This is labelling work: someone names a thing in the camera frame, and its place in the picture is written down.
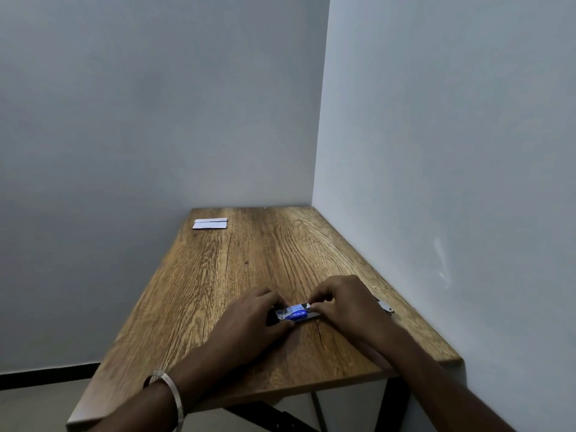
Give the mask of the person's right hand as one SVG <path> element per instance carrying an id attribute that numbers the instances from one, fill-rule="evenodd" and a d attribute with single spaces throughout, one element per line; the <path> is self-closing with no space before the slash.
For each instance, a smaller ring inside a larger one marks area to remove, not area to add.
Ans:
<path id="1" fill-rule="evenodd" d="M 356 275 L 328 277 L 312 291 L 308 303 L 334 305 L 334 320 L 328 321 L 346 338 L 365 344 L 386 359 L 394 356 L 399 328 Z"/>

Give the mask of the person's left hand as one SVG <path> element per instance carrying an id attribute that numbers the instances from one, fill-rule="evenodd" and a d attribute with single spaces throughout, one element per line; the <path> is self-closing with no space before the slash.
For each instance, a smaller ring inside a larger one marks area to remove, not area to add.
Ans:
<path id="1" fill-rule="evenodd" d="M 266 318 L 271 309 L 285 307 L 284 298 L 269 288 L 260 287 L 242 293 L 220 317 L 208 339 L 219 362 L 225 364 L 227 370 L 232 370 L 251 362 L 284 338 L 269 336 Z"/>

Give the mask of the blue and white card pack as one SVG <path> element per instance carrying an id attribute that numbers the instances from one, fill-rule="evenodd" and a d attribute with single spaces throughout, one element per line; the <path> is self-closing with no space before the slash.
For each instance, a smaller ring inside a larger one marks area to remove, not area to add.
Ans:
<path id="1" fill-rule="evenodd" d="M 267 313 L 266 326 L 275 326 L 281 321 L 303 322 L 319 317 L 320 314 L 311 310 L 308 303 L 291 305 L 283 309 L 271 309 Z"/>

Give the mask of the person's right forearm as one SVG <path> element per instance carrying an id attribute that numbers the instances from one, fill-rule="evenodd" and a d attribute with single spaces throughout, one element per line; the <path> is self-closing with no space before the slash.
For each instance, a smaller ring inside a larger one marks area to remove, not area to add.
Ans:
<path id="1" fill-rule="evenodd" d="M 406 381 L 437 432 L 515 432 L 403 329 L 370 342 Z"/>

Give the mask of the person's left forearm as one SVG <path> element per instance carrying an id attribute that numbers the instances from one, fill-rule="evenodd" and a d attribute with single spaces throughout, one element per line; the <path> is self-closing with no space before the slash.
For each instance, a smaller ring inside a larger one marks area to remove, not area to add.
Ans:
<path id="1" fill-rule="evenodd" d="M 169 370 L 167 379 L 156 377 L 89 432 L 172 432 L 200 397 L 232 370 L 219 362 L 207 341 Z"/>

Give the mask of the black skirting board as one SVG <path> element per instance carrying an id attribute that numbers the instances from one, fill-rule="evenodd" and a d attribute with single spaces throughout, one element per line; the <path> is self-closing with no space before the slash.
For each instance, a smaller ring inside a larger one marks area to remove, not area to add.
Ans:
<path id="1" fill-rule="evenodd" d="M 90 362 L 62 367 L 0 373 L 0 391 L 90 379 L 94 376 L 99 366 L 100 362 Z"/>

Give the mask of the black metal table frame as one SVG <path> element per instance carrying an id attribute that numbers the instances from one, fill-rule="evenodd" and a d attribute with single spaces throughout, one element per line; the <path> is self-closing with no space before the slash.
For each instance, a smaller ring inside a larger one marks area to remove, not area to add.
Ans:
<path id="1" fill-rule="evenodd" d="M 400 432 L 411 395 L 401 377 L 310 392 L 314 426 L 265 401 L 225 411 L 266 432 Z"/>

